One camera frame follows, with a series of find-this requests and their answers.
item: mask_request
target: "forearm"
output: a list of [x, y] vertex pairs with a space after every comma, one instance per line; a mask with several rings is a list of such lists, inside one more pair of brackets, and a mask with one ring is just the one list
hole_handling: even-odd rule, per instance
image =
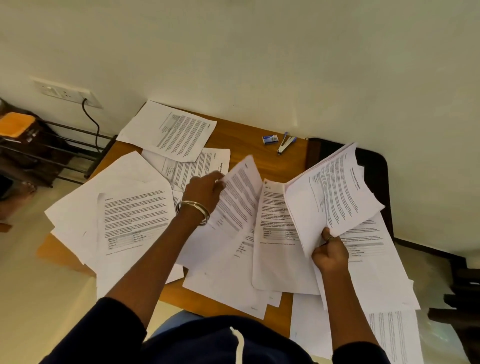
[[202, 219], [195, 208], [182, 208], [163, 234], [115, 284], [106, 297], [134, 311], [145, 328], [180, 251]]
[[378, 345], [363, 313], [347, 269], [322, 272], [333, 350], [356, 341]]

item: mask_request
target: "dark sleeve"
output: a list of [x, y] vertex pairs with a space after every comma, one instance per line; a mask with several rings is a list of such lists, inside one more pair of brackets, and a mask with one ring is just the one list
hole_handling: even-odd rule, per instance
[[146, 336], [138, 316], [113, 298], [101, 298], [41, 363], [134, 361]]
[[351, 342], [337, 348], [332, 356], [333, 364], [390, 364], [384, 350], [371, 342]]

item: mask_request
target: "black cable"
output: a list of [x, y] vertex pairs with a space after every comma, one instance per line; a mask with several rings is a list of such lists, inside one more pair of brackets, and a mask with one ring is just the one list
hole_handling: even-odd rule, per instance
[[82, 110], [84, 111], [85, 115], [88, 116], [88, 118], [91, 121], [93, 121], [96, 125], [95, 147], [98, 150], [98, 152], [101, 153], [100, 148], [98, 147], [98, 135], [100, 134], [100, 125], [98, 125], [98, 123], [95, 120], [93, 120], [93, 118], [90, 115], [88, 115], [87, 110], [85, 110], [85, 102], [87, 102], [87, 101], [88, 100], [86, 98], [84, 98], [84, 100], [82, 101]]

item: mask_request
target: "hand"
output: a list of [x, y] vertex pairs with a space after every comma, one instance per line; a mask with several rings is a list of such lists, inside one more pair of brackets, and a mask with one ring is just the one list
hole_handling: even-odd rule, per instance
[[[212, 213], [220, 198], [220, 192], [225, 188], [225, 182], [220, 180], [223, 177], [223, 173], [217, 170], [203, 177], [192, 177], [185, 187], [182, 200], [198, 202]], [[203, 214], [193, 206], [182, 205], [180, 213], [185, 211], [197, 212], [195, 215], [201, 217], [200, 221], [204, 218]]]
[[348, 250], [340, 237], [332, 237], [330, 229], [324, 228], [322, 238], [327, 242], [316, 248], [312, 259], [322, 274], [331, 272], [348, 272]]

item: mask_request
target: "light blue jeans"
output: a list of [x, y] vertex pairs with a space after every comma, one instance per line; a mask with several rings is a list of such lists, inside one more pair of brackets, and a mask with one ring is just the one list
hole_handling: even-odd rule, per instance
[[170, 330], [171, 328], [176, 328], [187, 322], [200, 320], [201, 318], [203, 318], [203, 316], [196, 315], [185, 310], [180, 311], [161, 324], [152, 334], [151, 338], [155, 335], [161, 334], [162, 332]]

